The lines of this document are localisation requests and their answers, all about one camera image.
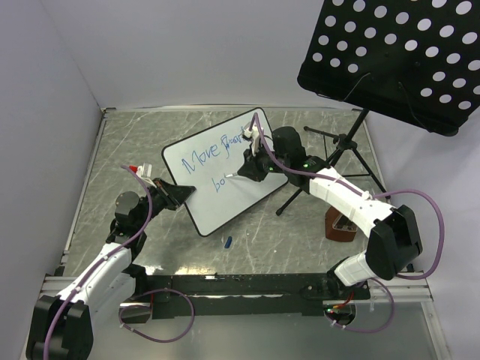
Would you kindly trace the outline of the white whiteboard black frame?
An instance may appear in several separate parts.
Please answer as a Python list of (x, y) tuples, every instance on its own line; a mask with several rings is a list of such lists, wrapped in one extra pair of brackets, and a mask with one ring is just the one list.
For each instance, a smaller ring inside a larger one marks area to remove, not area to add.
[(223, 225), (287, 184), (282, 173), (255, 182), (241, 176), (229, 177), (244, 163), (250, 144), (242, 131), (259, 117), (264, 134), (272, 129), (261, 108), (237, 115), (163, 148), (161, 156), (176, 185), (194, 186), (185, 206), (198, 234), (211, 235)]

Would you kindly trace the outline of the blue marker cap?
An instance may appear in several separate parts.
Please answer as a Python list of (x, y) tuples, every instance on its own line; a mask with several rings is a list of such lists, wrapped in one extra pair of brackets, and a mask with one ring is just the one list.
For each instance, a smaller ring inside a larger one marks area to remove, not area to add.
[(232, 236), (229, 236), (229, 237), (227, 238), (225, 244), (224, 244), (224, 247), (225, 247), (226, 249), (230, 248), (232, 242), (233, 242), (233, 237), (232, 237)]

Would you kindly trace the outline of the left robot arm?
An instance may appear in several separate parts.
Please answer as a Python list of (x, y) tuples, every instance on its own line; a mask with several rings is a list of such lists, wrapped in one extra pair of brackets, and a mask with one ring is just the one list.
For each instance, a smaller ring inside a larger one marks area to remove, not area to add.
[(81, 275), (56, 295), (37, 300), (27, 359), (87, 359), (101, 319), (124, 300), (138, 302), (147, 295), (146, 270), (134, 264), (146, 242), (146, 225), (161, 211), (183, 206), (196, 188), (161, 178), (139, 183), (145, 196), (127, 191), (117, 197), (106, 242)]

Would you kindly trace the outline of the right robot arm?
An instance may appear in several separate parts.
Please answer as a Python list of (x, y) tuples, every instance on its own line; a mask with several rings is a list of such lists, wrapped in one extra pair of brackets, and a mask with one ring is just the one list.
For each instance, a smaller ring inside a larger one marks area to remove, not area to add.
[(282, 173), (300, 191), (316, 197), (352, 221), (368, 238), (367, 248), (333, 267), (328, 292), (343, 299), (354, 285), (369, 278), (391, 280), (422, 252), (414, 212), (402, 205), (395, 208), (374, 199), (366, 190), (347, 181), (329, 163), (308, 155), (297, 131), (279, 127), (268, 146), (261, 127), (253, 124), (241, 136), (250, 145), (238, 176), (255, 182), (273, 173)]

